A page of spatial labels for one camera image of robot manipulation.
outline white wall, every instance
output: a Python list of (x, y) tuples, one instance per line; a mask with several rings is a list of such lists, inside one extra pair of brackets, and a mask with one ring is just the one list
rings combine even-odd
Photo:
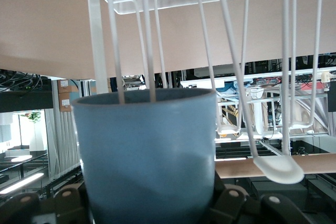
[(40, 121), (33, 123), (28, 118), (20, 116), (22, 144), (29, 145), (30, 151), (44, 151), (47, 149), (47, 132), (44, 111)]
[(13, 115), (13, 123), (0, 125), (0, 153), (4, 153), (13, 146), (20, 145), (18, 116)]
[(300, 140), (308, 144), (316, 146), (326, 152), (336, 153), (336, 137), (333, 136), (316, 136), (316, 137), (303, 137)]

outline black wires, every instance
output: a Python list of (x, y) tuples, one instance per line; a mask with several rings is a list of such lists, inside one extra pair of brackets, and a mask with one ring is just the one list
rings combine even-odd
[(74, 85), (76, 86), (76, 88), (79, 90), (77, 83), (72, 79), (70, 79), (70, 81), (72, 81), (74, 83)]
[(312, 75), (311, 74), (302, 74), (300, 76), (295, 76), (295, 83), (293, 83), (293, 86), (292, 86), (292, 83), (289, 84), (289, 87), (292, 88), (294, 87), (295, 90), (301, 90), (302, 88), (304, 87), (309, 87), (311, 88), (311, 78), (312, 78)]
[(0, 70), (0, 92), (7, 90), (27, 91), (27, 93), (43, 86), (41, 75), (17, 71)]

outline cable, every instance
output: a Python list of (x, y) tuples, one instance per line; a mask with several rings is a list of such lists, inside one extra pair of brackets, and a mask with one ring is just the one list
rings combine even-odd
[(0, 93), (6, 91), (6, 90), (8, 90), (8, 89), (12, 89), (12, 88), (14, 88), (14, 87), (16, 87), (16, 86), (19, 86), (19, 85), (21, 85), (21, 84), (23, 84), (23, 83), (25, 83), (25, 82), (27, 82), (27, 81), (31, 81), (32, 78), (33, 78), (33, 76), (34, 76), (34, 75), (32, 75), (32, 77), (31, 77), (29, 80), (25, 80), (25, 81), (20, 82), (20, 83), (18, 83), (18, 84), (16, 84), (16, 85), (13, 85), (13, 86), (8, 87), (7, 89), (1, 90)]
[(24, 97), (26, 94), (28, 94), (29, 92), (31, 92), (31, 91), (33, 91), (36, 87), (37, 87), (37, 85), (40, 83), (40, 81), (41, 81), (41, 75), (37, 75), (37, 74), (35, 74), (35, 77), (37, 78), (37, 76), (38, 76), (38, 81), (36, 82), (36, 84), (35, 84), (35, 86), (33, 87), (33, 88), (31, 88), (31, 89), (29, 89), (26, 93), (24, 93), (23, 95), (21, 95), (20, 96), (20, 98), (22, 98), (22, 97)]
[(330, 60), (332, 60), (332, 61), (329, 62), (329, 60), (328, 60), (328, 62), (325, 64), (326, 66), (333, 64), (334, 61), (335, 61), (335, 58), (333, 58), (333, 59), (330, 58)]
[(72, 81), (76, 85), (77, 89), (79, 90), (77, 83), (72, 79), (70, 79), (70, 81)]
[(4, 73), (0, 73), (0, 79), (6, 79), (6, 75)]
[(22, 73), (22, 74), (24, 74), (23, 77), (21, 77), (21, 78), (17, 78), (17, 79), (13, 79), (13, 78), (16, 76), (16, 74), (17, 74), (17, 72), (15, 72), (15, 74), (14, 74), (9, 80), (0, 83), (0, 86), (3, 86), (3, 84), (5, 84), (5, 83), (7, 83), (7, 82), (9, 82), (9, 81), (12, 81), (12, 83), (9, 83), (9, 85), (5, 85), (5, 87), (12, 86), (12, 85), (15, 84), (16, 81), (23, 80), (23, 79), (25, 79), (26, 76), (28, 75), (28, 73), (26, 73), (26, 74)]
[(42, 87), (43, 87), (43, 81), (42, 81), (42, 78), (40, 78), (40, 82), (41, 82), (41, 90), (42, 90)]
[(11, 77), (9, 80), (0, 83), (0, 86), (2, 86), (4, 83), (7, 83), (7, 82), (11, 81), (11, 80), (15, 77), (16, 73), (17, 73), (17, 72), (14, 71), (14, 73), (12, 74), (12, 77)]

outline fluorescent light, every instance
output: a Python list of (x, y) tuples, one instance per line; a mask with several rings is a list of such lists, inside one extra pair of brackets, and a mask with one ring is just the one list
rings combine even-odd
[(30, 159), (30, 158), (32, 158), (32, 157), (33, 157), (33, 156), (31, 156), (31, 155), (24, 155), (24, 156), (20, 156), (20, 157), (13, 158), (11, 161), (12, 161), (12, 162), (21, 162), (21, 161)]
[(216, 144), (223, 144), (223, 143), (241, 143), (241, 142), (248, 142), (248, 139), (236, 139), (236, 140), (231, 140), (231, 138), (226, 139), (226, 138), (216, 138), (215, 143)]
[(215, 161), (233, 161), (233, 160), (245, 160), (245, 157), (233, 157), (233, 158), (218, 158)]
[[(253, 139), (261, 139), (262, 137), (277, 139), (282, 138), (282, 134), (278, 131), (264, 131), (262, 135), (258, 134), (257, 132), (253, 133)], [(242, 132), (237, 139), (238, 140), (248, 139), (247, 132)]]
[(26, 178), (26, 179), (24, 179), (24, 180), (22, 180), (22, 181), (20, 181), (16, 184), (12, 185), (12, 186), (10, 186), (10, 187), (0, 191), (0, 194), (8, 194), (11, 191), (19, 189), (20, 187), (23, 187), (23, 186), (29, 184), (30, 182), (33, 182), (34, 180), (38, 179), (39, 177), (42, 177), (43, 175), (44, 175), (43, 173), (37, 173), (33, 176), (30, 176), (30, 177), (28, 177), (28, 178)]

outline ceiling light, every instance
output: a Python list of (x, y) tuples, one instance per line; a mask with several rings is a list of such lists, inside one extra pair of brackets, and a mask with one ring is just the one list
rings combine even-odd
[(37, 173), (33, 176), (30, 176), (24, 180), (21, 180), (20, 182), (0, 191), (0, 194), (8, 194), (10, 193), (11, 191), (14, 191), (16, 189), (19, 189), (20, 187), (23, 187), (27, 184), (29, 184), (30, 182), (33, 182), (34, 180), (38, 179), (39, 177), (42, 177), (44, 174), (43, 173)]
[(233, 160), (245, 160), (245, 157), (233, 157), (233, 158), (218, 158), (215, 161), (233, 161)]
[(13, 158), (11, 161), (12, 162), (22, 162), (24, 160), (27, 160), (27, 159), (30, 159), (32, 158), (33, 156), (31, 155), (24, 155), (24, 156), (20, 156), (20, 157), (16, 157), (16, 158)]

